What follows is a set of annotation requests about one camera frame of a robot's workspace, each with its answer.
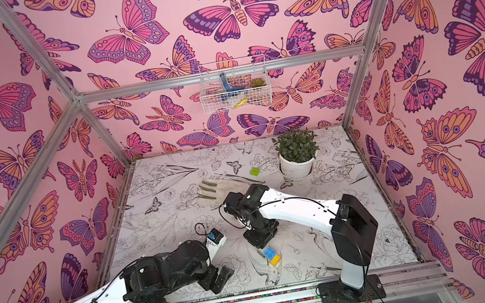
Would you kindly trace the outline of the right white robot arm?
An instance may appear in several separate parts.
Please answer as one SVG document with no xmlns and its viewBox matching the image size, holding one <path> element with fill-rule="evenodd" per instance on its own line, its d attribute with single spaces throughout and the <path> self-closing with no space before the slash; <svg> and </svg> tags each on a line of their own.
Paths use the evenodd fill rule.
<svg viewBox="0 0 485 303">
<path fill-rule="evenodd" d="M 260 250 L 277 235 L 280 221 L 327 234 L 343 261 L 341 285 L 354 291 L 364 287 L 379 224 L 355 196 L 318 200 L 252 184 L 244 194 L 228 193 L 222 209 L 243 224 L 243 237 Z"/>
</svg>

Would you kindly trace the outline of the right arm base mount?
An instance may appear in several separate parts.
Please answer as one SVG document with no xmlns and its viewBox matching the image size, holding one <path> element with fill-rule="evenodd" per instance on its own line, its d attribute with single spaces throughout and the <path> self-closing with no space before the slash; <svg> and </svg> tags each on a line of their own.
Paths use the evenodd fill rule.
<svg viewBox="0 0 485 303">
<path fill-rule="evenodd" d="M 377 275 L 369 275 L 363 286 L 354 289 L 339 281 L 321 283 L 315 289 L 322 303 L 360 303 L 373 299 L 384 299 L 387 293 Z"/>
</svg>

